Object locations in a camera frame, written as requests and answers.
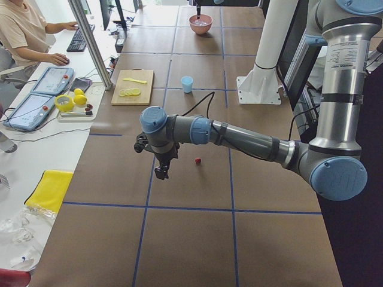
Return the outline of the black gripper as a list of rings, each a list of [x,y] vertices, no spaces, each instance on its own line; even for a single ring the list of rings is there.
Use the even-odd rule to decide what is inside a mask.
[[[200,15],[201,15],[201,6],[202,6],[202,2],[201,0],[195,0],[195,3],[196,3],[196,6],[197,6],[197,9],[196,9],[196,15],[197,15],[197,19],[199,19]]]
[[[155,155],[159,161],[160,167],[154,169],[157,179],[168,179],[168,171],[170,168],[171,160],[178,158],[178,150],[180,148],[179,143],[164,141],[159,146],[155,146],[154,143],[150,143],[145,133],[140,133],[136,137],[134,144],[134,150],[137,153],[143,152],[143,150],[151,152]]]

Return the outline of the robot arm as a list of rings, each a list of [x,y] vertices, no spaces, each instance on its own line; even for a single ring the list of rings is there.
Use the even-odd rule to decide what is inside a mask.
[[[224,0],[188,0],[187,1],[190,5],[194,6],[196,8],[196,15],[197,19],[200,19],[201,16],[201,8],[204,5],[220,5],[224,2]]]
[[[348,200],[363,191],[367,171],[355,135],[369,44],[382,26],[382,2],[311,1],[309,7],[306,40],[327,46],[315,138],[309,143],[282,141],[201,116],[168,115],[151,106],[140,115],[142,132],[134,149],[156,156],[159,179],[168,177],[181,144],[212,142],[277,162],[329,200]]]

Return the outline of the person hand on mouse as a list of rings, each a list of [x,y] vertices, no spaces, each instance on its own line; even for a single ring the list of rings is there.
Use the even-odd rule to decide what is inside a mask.
[[[56,66],[62,66],[62,61],[68,59],[64,54],[54,53],[48,55],[48,61]]]

